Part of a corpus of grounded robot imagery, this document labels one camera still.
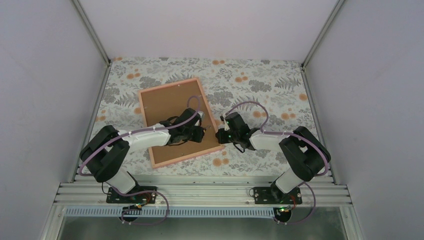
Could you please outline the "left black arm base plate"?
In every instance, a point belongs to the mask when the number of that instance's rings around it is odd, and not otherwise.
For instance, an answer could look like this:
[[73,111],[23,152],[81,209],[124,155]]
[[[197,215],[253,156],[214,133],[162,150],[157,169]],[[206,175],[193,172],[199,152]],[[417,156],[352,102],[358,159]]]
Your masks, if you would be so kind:
[[112,187],[108,189],[106,203],[108,204],[127,204],[127,205],[145,205],[154,204],[157,194],[155,192],[147,192],[132,196],[123,196],[118,194]]

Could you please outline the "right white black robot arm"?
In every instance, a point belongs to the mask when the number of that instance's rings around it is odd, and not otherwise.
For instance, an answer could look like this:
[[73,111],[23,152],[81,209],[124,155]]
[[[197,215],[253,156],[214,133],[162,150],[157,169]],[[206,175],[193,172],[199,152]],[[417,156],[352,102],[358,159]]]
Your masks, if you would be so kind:
[[215,137],[220,144],[233,144],[245,150],[279,151],[289,164],[289,169],[271,184],[271,198],[278,204],[290,197],[290,191],[314,177],[325,175],[329,170],[331,155],[315,136],[304,126],[293,132],[263,131],[259,127],[249,128],[241,115],[232,112],[220,117],[224,127]]

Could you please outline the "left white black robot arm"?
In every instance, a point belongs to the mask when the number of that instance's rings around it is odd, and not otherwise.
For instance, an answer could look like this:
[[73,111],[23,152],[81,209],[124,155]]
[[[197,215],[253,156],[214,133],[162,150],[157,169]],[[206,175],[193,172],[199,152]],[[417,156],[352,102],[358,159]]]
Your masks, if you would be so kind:
[[98,183],[109,184],[124,201],[134,202],[140,190],[136,180],[122,168],[126,155],[150,147],[200,143],[206,131],[202,127],[204,116],[202,111],[189,107],[179,116],[134,131],[107,125],[80,151],[81,167],[87,168]]

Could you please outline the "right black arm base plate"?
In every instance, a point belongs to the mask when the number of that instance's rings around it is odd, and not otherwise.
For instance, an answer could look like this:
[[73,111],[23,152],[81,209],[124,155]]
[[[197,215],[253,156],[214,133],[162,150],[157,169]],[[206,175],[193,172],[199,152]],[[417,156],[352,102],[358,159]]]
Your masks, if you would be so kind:
[[302,194],[299,187],[293,188],[289,193],[283,193],[276,186],[256,186],[247,192],[254,199],[256,205],[294,205],[302,204]]

